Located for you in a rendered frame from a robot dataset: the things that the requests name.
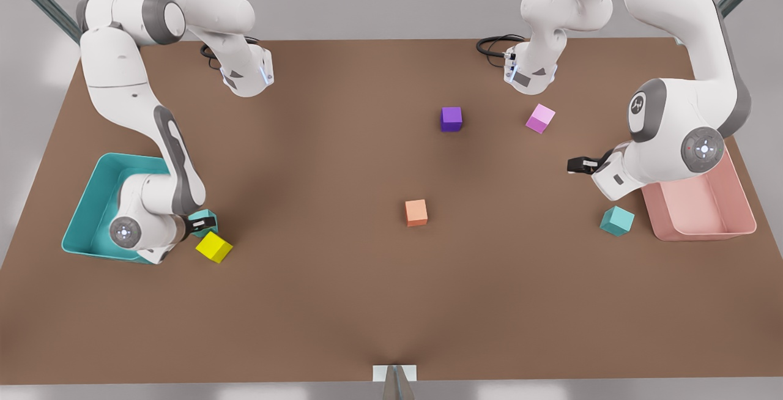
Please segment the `pink bin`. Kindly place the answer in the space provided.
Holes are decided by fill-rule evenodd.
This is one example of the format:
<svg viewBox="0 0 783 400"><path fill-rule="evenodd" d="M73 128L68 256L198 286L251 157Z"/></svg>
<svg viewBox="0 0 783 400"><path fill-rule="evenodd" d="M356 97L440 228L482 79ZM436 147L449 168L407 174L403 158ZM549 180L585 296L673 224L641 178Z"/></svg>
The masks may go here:
<svg viewBox="0 0 783 400"><path fill-rule="evenodd" d="M650 183L641 191L652 230L662 241L722 240L755 233L755 217L728 152L705 174Z"/></svg>

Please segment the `pink cube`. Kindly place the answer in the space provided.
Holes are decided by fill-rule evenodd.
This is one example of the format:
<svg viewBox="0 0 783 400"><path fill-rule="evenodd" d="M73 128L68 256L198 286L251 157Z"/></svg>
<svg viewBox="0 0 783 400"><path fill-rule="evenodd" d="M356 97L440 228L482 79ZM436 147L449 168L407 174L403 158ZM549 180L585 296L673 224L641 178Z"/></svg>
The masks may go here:
<svg viewBox="0 0 783 400"><path fill-rule="evenodd" d="M543 133L554 118L555 112L542 104L537 104L525 126L534 132Z"/></svg>

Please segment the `teal cube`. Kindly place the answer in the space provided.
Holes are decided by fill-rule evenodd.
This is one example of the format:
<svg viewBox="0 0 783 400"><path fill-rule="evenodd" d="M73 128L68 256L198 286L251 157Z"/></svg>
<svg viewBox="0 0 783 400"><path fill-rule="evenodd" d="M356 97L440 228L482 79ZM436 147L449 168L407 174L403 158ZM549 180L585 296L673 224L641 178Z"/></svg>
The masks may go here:
<svg viewBox="0 0 783 400"><path fill-rule="evenodd" d="M628 233L633 225L635 214L624 210L621 207L612 207L607 210L599 227L614 236L621 236Z"/></svg>
<svg viewBox="0 0 783 400"><path fill-rule="evenodd" d="M217 216L211 210L203 209L190 214L188 222L191 224L190 234L193 236L204 238L207 233L218 233Z"/></svg>

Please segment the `orange cube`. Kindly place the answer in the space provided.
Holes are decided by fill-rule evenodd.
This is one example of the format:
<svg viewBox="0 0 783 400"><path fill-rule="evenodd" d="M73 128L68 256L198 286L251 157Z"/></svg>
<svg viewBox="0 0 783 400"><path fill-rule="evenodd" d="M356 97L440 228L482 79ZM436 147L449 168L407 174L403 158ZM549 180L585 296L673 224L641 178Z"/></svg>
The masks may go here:
<svg viewBox="0 0 783 400"><path fill-rule="evenodd" d="M423 226L427 224L428 211L424 199L406 201L404 205L407 227Z"/></svg>

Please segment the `yellow cube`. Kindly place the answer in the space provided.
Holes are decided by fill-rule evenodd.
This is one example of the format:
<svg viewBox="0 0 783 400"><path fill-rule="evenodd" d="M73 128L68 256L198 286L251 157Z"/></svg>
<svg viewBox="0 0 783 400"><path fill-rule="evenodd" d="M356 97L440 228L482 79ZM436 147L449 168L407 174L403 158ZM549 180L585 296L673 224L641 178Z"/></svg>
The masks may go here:
<svg viewBox="0 0 783 400"><path fill-rule="evenodd" d="M220 264L233 246L214 232L207 232L196 245L196 251L211 261Z"/></svg>

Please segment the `teal bin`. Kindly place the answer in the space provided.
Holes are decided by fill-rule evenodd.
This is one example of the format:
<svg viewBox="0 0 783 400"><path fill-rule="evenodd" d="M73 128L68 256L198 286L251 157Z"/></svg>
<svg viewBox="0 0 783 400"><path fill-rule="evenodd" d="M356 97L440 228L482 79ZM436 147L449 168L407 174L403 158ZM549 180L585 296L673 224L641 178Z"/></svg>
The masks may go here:
<svg viewBox="0 0 783 400"><path fill-rule="evenodd" d="M137 252L117 246L109 237L108 228L117 214L119 189L129 176L167 173L165 161L160 157L125 153L102 155L62 238L62 249L87 257L149 264Z"/></svg>

